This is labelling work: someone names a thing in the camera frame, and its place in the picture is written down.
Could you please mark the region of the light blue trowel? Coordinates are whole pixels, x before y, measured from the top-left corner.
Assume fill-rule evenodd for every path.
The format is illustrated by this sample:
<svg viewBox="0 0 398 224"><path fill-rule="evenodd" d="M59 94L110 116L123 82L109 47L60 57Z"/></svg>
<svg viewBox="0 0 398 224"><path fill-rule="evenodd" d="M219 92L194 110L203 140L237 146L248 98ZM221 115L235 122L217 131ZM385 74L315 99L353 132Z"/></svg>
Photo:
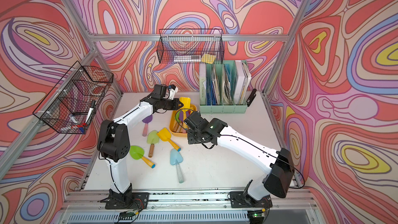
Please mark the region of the light blue trowel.
<svg viewBox="0 0 398 224"><path fill-rule="evenodd" d="M170 153L170 164L176 167L177 177L180 184L184 182L184 177L180 164L183 162L183 157L176 149L172 149Z"/></svg>

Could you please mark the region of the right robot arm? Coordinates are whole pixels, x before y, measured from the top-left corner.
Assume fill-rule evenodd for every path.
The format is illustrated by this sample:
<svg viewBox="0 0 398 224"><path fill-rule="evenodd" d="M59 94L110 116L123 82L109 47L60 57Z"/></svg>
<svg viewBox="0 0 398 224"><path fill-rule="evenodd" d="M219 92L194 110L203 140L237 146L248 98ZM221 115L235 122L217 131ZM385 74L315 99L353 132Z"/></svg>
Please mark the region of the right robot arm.
<svg viewBox="0 0 398 224"><path fill-rule="evenodd" d="M289 150L265 147L238 133L226 122L214 118L207 121L197 111L184 121L188 126L188 143L212 143L212 146L227 148L258 166L264 174L251 180L244 191L245 201L260 201L274 195L284 199L290 188L296 168Z"/></svg>

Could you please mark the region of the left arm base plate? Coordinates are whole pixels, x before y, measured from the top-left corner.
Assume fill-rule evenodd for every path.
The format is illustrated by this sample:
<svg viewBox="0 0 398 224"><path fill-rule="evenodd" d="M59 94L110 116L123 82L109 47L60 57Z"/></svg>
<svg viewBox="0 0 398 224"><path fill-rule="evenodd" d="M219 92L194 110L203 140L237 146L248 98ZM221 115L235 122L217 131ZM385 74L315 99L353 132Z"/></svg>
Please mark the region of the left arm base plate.
<svg viewBox="0 0 398 224"><path fill-rule="evenodd" d="M147 192L126 192L120 194L110 191L108 198L102 200L106 209L146 209L149 202Z"/></svg>

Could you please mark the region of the yellow storage box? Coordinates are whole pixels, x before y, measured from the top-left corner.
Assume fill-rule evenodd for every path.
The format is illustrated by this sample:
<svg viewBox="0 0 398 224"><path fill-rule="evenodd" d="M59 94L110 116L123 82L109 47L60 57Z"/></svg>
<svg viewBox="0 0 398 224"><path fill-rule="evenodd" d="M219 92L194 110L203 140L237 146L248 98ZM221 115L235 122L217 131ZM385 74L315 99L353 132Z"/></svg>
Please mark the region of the yellow storage box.
<svg viewBox="0 0 398 224"><path fill-rule="evenodd" d="M183 130L183 128L187 126L183 121L186 119L187 116L189 116L193 111L196 110L197 107L191 104L190 109L185 111L185 113L183 113L183 110L173 111L169 126L170 133L176 137L186 138L187 133Z"/></svg>

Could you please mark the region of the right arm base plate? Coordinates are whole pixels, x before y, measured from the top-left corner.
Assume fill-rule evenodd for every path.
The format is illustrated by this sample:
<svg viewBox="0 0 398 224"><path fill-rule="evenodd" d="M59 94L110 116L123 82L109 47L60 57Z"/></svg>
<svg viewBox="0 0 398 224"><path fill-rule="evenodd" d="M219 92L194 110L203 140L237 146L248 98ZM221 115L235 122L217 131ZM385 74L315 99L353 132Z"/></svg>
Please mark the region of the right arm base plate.
<svg viewBox="0 0 398 224"><path fill-rule="evenodd" d="M251 198L249 195L244 194L243 191L230 191L228 193L228 199L231 203L231 208L271 208L273 207L270 196L263 197L257 201Z"/></svg>

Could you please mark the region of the yellow shovel yellow handle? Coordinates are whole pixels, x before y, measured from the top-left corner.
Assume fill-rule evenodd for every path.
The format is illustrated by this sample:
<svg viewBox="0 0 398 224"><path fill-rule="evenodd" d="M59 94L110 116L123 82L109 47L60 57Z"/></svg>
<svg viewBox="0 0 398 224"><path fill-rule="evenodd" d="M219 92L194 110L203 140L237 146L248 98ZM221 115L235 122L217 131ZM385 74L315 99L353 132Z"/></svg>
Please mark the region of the yellow shovel yellow handle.
<svg viewBox="0 0 398 224"><path fill-rule="evenodd" d="M180 102L183 104L183 107L180 109L181 111L188 111L191 107L191 99L189 97L180 97Z"/></svg>

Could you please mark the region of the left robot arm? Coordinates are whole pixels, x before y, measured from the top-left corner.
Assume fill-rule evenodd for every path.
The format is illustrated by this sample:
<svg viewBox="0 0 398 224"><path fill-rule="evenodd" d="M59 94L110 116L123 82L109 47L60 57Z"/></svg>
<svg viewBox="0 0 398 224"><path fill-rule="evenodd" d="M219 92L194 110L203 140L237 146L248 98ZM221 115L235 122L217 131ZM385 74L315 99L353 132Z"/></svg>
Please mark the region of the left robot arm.
<svg viewBox="0 0 398 224"><path fill-rule="evenodd" d="M131 183L127 176L126 156L130 151L129 128L135 127L158 110L176 111L183 107L175 98L178 87L175 85L155 85L153 91L142 98L131 110L114 120L104 120L101 124L97 150L99 158L108 162L111 176L111 192L126 194Z"/></svg>

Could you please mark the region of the purple trowel pink handle front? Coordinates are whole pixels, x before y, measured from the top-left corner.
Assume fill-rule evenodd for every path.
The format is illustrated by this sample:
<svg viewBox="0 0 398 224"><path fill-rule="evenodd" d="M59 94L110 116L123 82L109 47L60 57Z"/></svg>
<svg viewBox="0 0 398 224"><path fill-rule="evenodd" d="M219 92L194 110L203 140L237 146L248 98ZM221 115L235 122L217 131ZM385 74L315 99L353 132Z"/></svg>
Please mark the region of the purple trowel pink handle front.
<svg viewBox="0 0 398 224"><path fill-rule="evenodd" d="M180 133L186 133L186 130L185 130L185 128L183 127L183 125L184 125L183 120L184 120L184 112L183 112L183 111L180 111L180 112L179 112L179 121L180 121L180 130L179 130L179 132L180 132Z"/></svg>

